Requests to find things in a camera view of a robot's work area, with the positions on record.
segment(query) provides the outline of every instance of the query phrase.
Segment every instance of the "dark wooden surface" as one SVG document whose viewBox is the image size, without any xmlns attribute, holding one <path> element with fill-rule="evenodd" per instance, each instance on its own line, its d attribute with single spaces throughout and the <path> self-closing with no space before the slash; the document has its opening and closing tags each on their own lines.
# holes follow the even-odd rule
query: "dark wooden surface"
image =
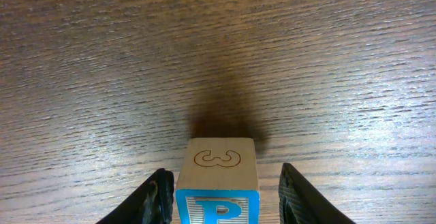
<svg viewBox="0 0 436 224">
<path fill-rule="evenodd" d="M 219 123 L 260 223 L 283 162 L 357 223 L 436 222 L 436 0 L 0 0 L 0 33 L 0 223 L 93 223 Z"/>
</svg>

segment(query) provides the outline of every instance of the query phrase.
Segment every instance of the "block front face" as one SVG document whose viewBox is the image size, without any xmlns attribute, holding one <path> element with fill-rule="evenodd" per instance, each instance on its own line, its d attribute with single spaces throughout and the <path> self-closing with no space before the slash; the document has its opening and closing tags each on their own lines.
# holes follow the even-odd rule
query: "block front face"
<svg viewBox="0 0 436 224">
<path fill-rule="evenodd" d="M 259 191 L 254 142 L 250 138 L 189 141 L 177 189 Z"/>
<path fill-rule="evenodd" d="M 176 191 L 182 224 L 258 224 L 260 195 L 257 191 Z"/>
</svg>

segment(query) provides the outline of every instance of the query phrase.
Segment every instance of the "blue border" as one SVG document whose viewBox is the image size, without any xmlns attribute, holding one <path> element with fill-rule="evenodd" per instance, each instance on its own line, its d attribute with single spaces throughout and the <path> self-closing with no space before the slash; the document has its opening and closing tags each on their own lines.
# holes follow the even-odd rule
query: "blue border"
<svg viewBox="0 0 436 224">
<path fill-rule="evenodd" d="M 259 223 L 260 194 L 258 191 L 179 189 L 176 191 L 176 201 L 181 223 L 191 224 L 186 197 L 248 197 L 248 223 Z"/>
</svg>

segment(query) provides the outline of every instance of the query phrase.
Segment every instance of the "wooden block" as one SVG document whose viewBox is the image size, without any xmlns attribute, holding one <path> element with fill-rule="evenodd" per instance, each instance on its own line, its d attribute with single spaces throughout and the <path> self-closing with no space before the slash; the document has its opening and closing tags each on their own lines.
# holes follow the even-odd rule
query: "wooden block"
<svg viewBox="0 0 436 224">
<path fill-rule="evenodd" d="M 176 200 L 182 224 L 257 224 L 260 194 L 253 140 L 190 140 Z"/>
</svg>

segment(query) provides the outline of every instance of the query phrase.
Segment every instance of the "blue letter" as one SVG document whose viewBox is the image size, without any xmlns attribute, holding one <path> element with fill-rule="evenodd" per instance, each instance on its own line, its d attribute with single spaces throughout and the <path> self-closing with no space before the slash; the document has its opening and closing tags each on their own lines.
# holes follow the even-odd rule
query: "blue letter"
<svg viewBox="0 0 436 224">
<path fill-rule="evenodd" d="M 238 204 L 229 201 L 202 200 L 197 201 L 204 209 L 204 224 L 217 224 L 219 219 L 231 219 L 238 217 L 242 209 Z M 217 207 L 224 206 L 229 209 L 226 214 L 218 214 Z"/>
</svg>

